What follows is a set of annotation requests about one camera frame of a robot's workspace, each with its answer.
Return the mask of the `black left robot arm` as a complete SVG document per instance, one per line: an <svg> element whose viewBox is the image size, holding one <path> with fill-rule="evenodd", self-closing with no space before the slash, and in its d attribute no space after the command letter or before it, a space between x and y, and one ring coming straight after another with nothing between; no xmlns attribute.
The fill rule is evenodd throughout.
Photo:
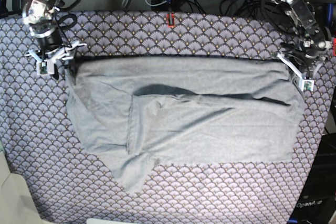
<svg viewBox="0 0 336 224"><path fill-rule="evenodd" d="M294 39L281 46L282 53L305 68L306 76L312 77L327 59L326 53L332 48L330 29L321 25L315 17L314 6L307 0L271 0L290 19L291 27L277 24L266 15L269 22L279 31ZM265 13L266 0L261 0L261 12Z"/></svg>

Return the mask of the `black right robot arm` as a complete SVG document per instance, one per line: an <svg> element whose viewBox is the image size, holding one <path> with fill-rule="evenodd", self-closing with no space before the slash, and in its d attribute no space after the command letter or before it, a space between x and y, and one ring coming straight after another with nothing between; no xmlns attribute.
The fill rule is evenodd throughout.
<svg viewBox="0 0 336 224"><path fill-rule="evenodd" d="M23 8L23 23L37 40L42 57L62 45L60 28L55 19L55 8L59 3L60 0L30 0Z"/></svg>

